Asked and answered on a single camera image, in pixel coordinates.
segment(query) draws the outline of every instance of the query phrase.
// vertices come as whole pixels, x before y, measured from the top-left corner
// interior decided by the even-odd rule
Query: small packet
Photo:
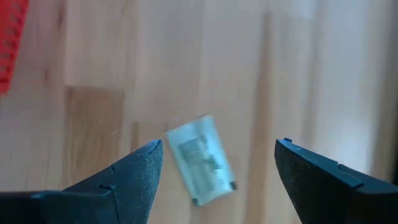
[[[166,132],[193,202],[202,206],[236,190],[214,119],[206,115]]]

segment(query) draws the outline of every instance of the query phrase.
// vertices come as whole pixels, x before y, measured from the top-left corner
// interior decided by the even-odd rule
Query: red object
[[[0,0],[0,95],[8,91],[29,0]]]

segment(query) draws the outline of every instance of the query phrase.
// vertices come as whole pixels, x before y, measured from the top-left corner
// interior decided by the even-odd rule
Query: wooden floor
[[[31,0],[0,99],[0,190],[63,189],[207,113],[239,190],[195,207],[164,144],[149,223],[299,223],[277,138],[388,179],[388,0],[300,2]]]

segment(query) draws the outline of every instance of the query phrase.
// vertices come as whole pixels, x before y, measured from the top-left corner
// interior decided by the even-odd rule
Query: white packet
[[[193,202],[202,206],[236,190],[214,119],[206,115],[166,132]]]

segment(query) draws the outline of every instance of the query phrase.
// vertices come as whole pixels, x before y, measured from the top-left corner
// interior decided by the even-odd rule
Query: red plastic item
[[[7,93],[29,0],[0,0],[0,95]]]

